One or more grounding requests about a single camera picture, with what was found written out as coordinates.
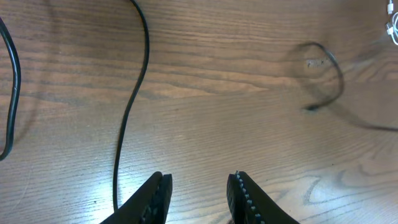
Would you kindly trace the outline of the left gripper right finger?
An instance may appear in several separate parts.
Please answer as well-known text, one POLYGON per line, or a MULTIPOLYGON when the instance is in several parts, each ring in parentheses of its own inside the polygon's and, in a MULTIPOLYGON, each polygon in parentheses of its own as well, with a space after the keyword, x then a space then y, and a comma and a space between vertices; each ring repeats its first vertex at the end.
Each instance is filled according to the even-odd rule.
POLYGON ((226 194, 235 224, 299 224, 243 171, 228 176, 226 194))

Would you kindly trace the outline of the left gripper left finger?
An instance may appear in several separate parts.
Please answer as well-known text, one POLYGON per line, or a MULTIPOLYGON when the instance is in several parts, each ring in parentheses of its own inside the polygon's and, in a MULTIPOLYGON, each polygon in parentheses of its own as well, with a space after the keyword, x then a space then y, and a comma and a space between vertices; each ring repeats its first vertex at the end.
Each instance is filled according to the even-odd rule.
POLYGON ((172 175, 154 172, 101 224, 165 224, 172 196, 172 175))

